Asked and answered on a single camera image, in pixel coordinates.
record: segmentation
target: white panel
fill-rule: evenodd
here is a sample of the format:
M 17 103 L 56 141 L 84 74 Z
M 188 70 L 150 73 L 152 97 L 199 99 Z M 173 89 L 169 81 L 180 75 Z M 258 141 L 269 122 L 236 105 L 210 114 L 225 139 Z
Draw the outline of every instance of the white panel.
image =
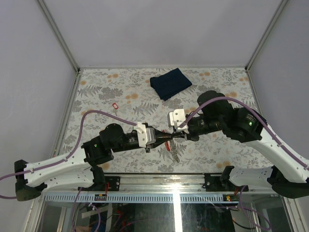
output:
M 51 156 L 74 73 L 35 0 L 0 1 L 0 175 Z M 0 194 L 14 196 L 15 178 Z M 1 231 L 21 232 L 31 202 L 0 200 Z
M 81 66 L 245 66 L 280 0 L 46 0 Z
M 309 1 L 291 0 L 251 68 L 261 108 L 275 132 L 308 152 Z M 300 199 L 309 221 L 309 197 Z

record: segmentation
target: navy towel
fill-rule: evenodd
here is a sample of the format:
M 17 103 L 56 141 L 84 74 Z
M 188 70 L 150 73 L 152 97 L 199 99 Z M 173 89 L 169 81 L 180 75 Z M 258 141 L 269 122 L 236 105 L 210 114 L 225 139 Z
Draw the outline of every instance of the navy towel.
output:
M 167 100 L 191 86 L 191 81 L 177 68 L 162 76 L 150 78 L 150 86 L 160 99 Z

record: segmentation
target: dark blue cloth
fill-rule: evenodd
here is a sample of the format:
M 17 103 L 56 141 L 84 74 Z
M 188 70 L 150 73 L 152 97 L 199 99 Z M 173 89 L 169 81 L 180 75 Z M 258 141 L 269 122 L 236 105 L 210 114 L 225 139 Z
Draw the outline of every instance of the dark blue cloth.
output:
M 150 78 L 150 86 L 155 89 L 160 99 L 165 101 L 191 85 L 191 81 L 179 69 Z

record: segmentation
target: black cable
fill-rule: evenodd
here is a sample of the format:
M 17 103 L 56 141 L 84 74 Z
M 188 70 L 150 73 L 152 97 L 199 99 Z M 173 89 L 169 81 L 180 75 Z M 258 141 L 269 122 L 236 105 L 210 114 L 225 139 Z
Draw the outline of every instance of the black cable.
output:
M 242 226 L 242 225 L 238 224 L 237 222 L 235 222 L 234 220 L 233 220 L 233 222 L 234 222 L 236 225 L 238 225 L 239 227 L 242 227 L 243 229 L 246 229 L 246 230 L 254 230 L 254 229 L 255 229 L 255 227 L 245 227 L 245 226 Z

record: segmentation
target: floral pattern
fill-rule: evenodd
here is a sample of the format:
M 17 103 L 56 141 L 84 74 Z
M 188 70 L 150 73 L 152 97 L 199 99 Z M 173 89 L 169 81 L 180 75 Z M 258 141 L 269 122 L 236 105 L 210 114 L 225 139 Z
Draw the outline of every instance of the floral pattern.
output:
M 149 79 L 172 69 L 85 69 L 73 104 L 60 154 L 70 152 L 77 140 L 82 115 L 91 109 L 102 110 L 132 122 L 148 122 L 158 130 L 168 128 L 168 112 L 184 108 L 188 114 L 198 107 L 197 98 L 216 90 L 256 109 L 249 79 L 242 68 L 182 68 L 192 86 L 167 101 L 160 100 Z M 90 114 L 84 122 L 81 143 L 98 136 L 114 119 Z M 132 126 L 120 123 L 125 132 Z M 107 172 L 213 173 L 227 165 L 259 168 L 270 162 L 251 147 L 226 138 L 221 132 L 200 136 L 198 142 L 175 139 L 179 163 L 173 162 L 164 145 L 146 153 L 144 149 L 118 152 L 114 160 L 102 165 Z

